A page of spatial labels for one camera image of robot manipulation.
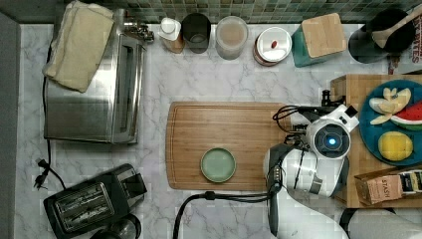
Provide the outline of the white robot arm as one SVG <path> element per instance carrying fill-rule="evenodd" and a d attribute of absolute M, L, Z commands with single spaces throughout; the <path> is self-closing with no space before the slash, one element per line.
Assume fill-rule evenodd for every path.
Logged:
<path fill-rule="evenodd" d="M 277 144 L 264 159 L 268 221 L 275 239 L 421 239 L 421 226 L 385 209 L 345 210 L 341 220 L 296 201 L 292 189 L 330 197 L 348 170 L 357 110 L 340 105 L 307 126 L 301 145 Z"/>

